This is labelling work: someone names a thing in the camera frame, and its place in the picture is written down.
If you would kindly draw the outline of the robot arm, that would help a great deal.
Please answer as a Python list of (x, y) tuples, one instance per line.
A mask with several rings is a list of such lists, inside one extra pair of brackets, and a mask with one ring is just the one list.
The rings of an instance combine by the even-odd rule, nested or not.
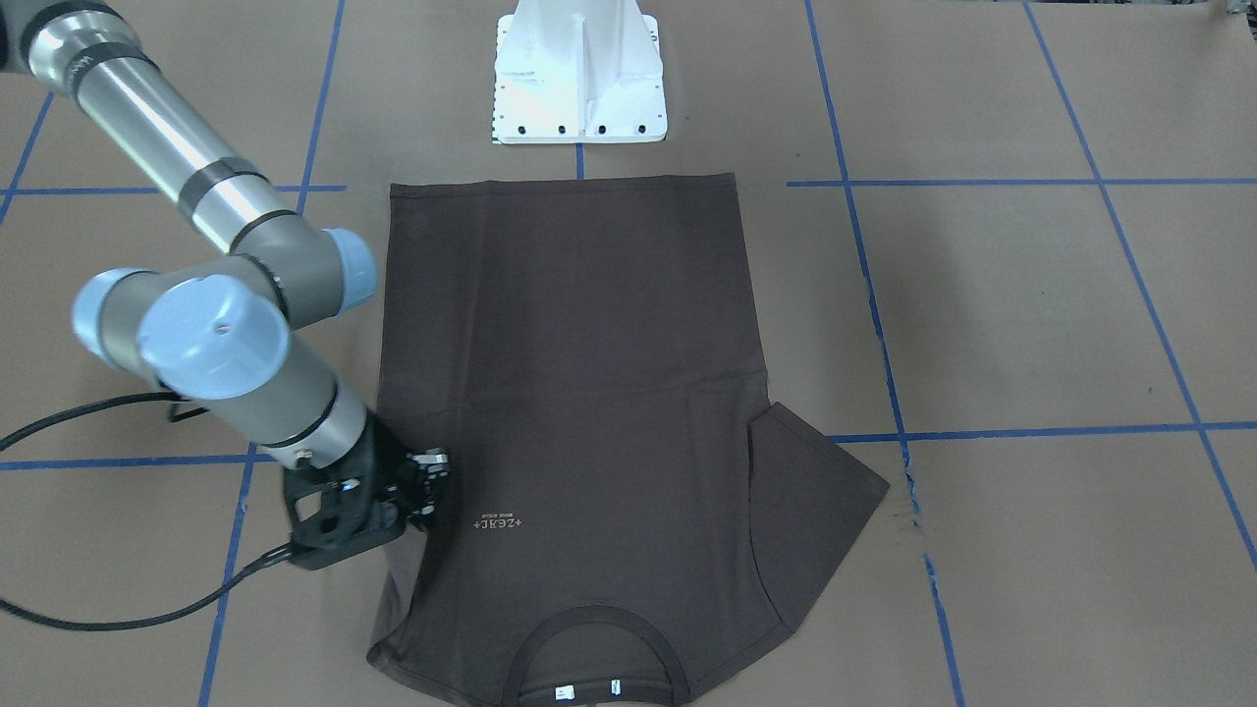
[(310, 226), (107, 3), (5, 1), (3, 70), (75, 104), (215, 247), (180, 270), (91, 278), (73, 327), (109, 367), (206, 408), (283, 467), (282, 559), (327, 569), (410, 527), (435, 530), (453, 460), (405, 447), (298, 336), (372, 299), (371, 247)]

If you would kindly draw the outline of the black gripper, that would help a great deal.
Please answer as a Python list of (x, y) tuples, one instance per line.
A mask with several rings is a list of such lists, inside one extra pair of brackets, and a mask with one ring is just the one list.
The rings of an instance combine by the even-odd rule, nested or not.
[(409, 528), (437, 526), (453, 460), (445, 449), (412, 453), (381, 424), (367, 424), (354, 447), (326, 468), (300, 460), (284, 470), (292, 532), (289, 564), (318, 571), (390, 543)]

